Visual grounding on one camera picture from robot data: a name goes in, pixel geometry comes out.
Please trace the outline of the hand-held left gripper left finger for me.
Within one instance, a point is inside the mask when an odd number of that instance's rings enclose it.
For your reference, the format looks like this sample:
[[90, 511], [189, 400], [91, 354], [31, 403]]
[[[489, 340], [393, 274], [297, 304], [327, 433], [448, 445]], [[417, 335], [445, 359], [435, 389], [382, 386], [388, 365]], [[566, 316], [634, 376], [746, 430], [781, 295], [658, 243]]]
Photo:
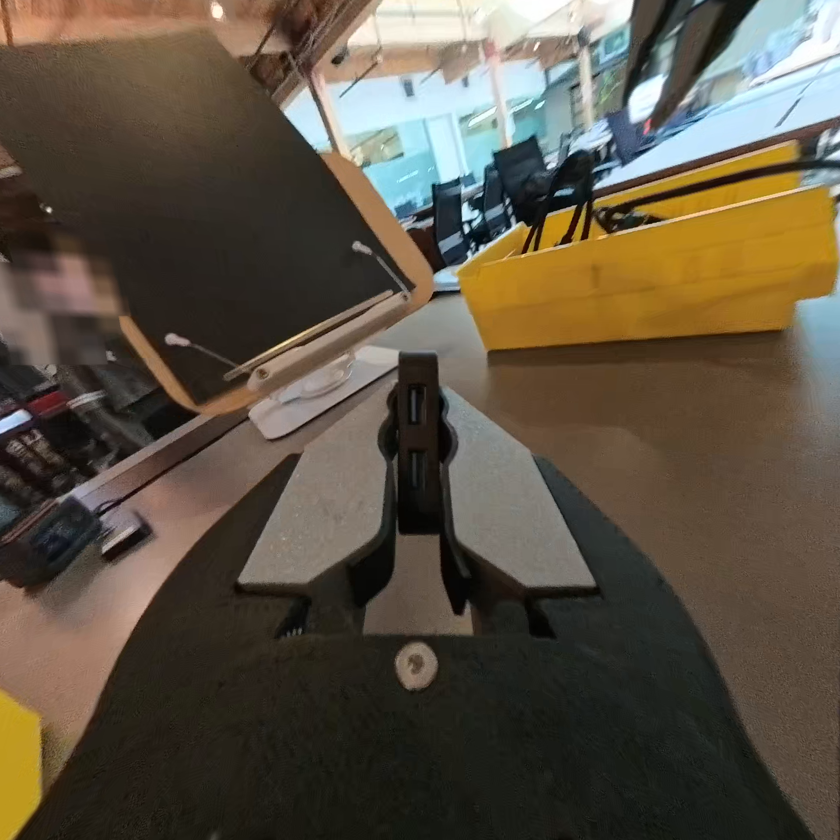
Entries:
[[391, 385], [305, 447], [237, 586], [363, 610], [390, 581], [396, 542]]

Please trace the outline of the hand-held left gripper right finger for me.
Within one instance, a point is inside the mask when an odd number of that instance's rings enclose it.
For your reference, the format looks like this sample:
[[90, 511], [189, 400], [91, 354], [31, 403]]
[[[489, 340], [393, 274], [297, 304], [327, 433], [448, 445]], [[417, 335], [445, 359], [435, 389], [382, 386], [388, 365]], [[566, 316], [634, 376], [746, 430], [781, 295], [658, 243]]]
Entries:
[[532, 452], [445, 387], [440, 569], [457, 615], [593, 595], [597, 583]]

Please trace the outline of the black HDMI switch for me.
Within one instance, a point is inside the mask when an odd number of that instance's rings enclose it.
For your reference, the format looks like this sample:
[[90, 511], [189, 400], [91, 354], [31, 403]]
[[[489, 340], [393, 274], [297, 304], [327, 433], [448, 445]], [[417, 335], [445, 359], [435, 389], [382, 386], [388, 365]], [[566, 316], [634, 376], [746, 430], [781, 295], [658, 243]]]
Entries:
[[404, 534], [436, 533], [442, 501], [435, 353], [399, 353], [394, 408], [399, 529]]

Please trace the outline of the yellow plastic bin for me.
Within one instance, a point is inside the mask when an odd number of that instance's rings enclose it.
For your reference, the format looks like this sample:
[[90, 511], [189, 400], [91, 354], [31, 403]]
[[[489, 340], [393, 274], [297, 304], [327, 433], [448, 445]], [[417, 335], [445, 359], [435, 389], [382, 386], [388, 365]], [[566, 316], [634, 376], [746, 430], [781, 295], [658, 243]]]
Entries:
[[518, 224], [457, 268], [488, 351], [789, 328], [833, 293], [838, 153], [781, 143]]
[[1, 838], [15, 839], [43, 795], [41, 718], [1, 691]]

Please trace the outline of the small black battery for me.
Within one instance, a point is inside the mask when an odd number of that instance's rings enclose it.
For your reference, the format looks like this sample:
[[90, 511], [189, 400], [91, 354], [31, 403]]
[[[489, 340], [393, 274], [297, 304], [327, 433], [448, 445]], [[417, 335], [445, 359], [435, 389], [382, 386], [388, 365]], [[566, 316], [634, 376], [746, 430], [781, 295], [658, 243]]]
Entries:
[[130, 509], [113, 509], [100, 517], [101, 558], [105, 563], [115, 563], [154, 537], [148, 521]]

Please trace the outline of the black charger with display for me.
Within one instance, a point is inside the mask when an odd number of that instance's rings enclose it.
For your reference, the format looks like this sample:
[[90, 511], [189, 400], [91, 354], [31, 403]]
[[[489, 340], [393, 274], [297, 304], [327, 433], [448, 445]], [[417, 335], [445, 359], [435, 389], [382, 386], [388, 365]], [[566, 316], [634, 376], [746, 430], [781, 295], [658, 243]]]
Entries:
[[29, 589], [52, 581], [102, 533], [100, 518], [74, 497], [30, 509], [2, 502], [1, 581]]

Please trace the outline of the black office chair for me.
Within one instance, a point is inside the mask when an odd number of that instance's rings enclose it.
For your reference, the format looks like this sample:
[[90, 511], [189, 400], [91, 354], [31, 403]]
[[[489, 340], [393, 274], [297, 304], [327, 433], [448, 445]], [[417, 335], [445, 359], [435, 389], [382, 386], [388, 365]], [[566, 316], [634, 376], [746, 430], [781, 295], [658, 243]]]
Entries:
[[469, 257], [469, 231], [463, 219], [459, 178], [432, 184], [433, 237], [444, 267], [458, 266]]
[[518, 223], [533, 225], [553, 178], [537, 136], [494, 152], [493, 163], [513, 216]]

